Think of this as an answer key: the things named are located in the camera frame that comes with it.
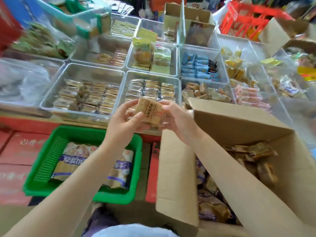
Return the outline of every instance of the green plastic basket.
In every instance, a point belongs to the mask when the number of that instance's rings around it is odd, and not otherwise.
[[[72,141],[99,146],[105,137],[105,133],[106,130],[94,128],[65,125],[57,127],[38,154],[23,185],[24,193],[27,196],[49,196],[61,184],[61,181],[51,179],[51,176],[66,145]],[[142,146],[143,139],[139,135],[134,134],[132,141],[127,146],[128,149],[134,151],[131,174],[127,180],[130,183],[129,189],[111,189],[102,186],[94,196],[93,201],[128,204],[135,198],[142,162]]]

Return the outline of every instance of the open cardboard box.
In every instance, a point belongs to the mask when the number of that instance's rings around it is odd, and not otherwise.
[[[175,30],[180,22],[181,6],[176,3],[166,3],[164,16],[164,31]],[[205,46],[215,28],[212,13],[202,9],[184,7],[186,44]]]
[[[265,237],[316,236],[316,232],[314,235],[300,235],[301,232],[297,231],[302,226],[312,229],[302,223],[316,226],[316,165],[296,132],[259,108],[195,98],[189,98],[189,103],[196,123],[219,144],[249,145],[268,141],[278,154],[268,157],[267,161],[273,165],[279,182],[271,191],[224,150],[220,154],[218,151],[223,161],[217,164],[228,168],[229,174],[222,173],[209,159],[200,158],[243,227],[201,221],[198,216],[195,153],[172,131],[163,131],[156,210],[174,219],[178,234],[259,236],[254,235],[254,230],[257,230]],[[245,193],[244,198],[236,196],[237,191]],[[264,224],[267,220],[274,225],[267,228]],[[293,235],[285,235],[283,230]]]
[[[292,34],[306,34],[308,40],[296,40]],[[272,18],[259,34],[259,40],[267,43],[267,52],[273,56],[281,48],[299,47],[307,53],[316,53],[316,30],[306,21]]]

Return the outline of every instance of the right hand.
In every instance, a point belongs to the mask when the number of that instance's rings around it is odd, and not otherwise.
[[[162,100],[159,103],[163,104],[162,108],[167,113],[167,117],[163,120],[166,124],[160,127],[161,130],[173,131],[183,143],[189,146],[203,137],[205,132],[198,127],[185,109],[168,100]]]

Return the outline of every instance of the forearm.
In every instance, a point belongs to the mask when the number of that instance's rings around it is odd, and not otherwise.
[[[72,236],[94,195],[123,152],[107,145],[96,152],[7,234],[11,236]]]
[[[302,223],[271,190],[235,161],[207,134],[200,136],[193,149],[250,236],[299,236]]]

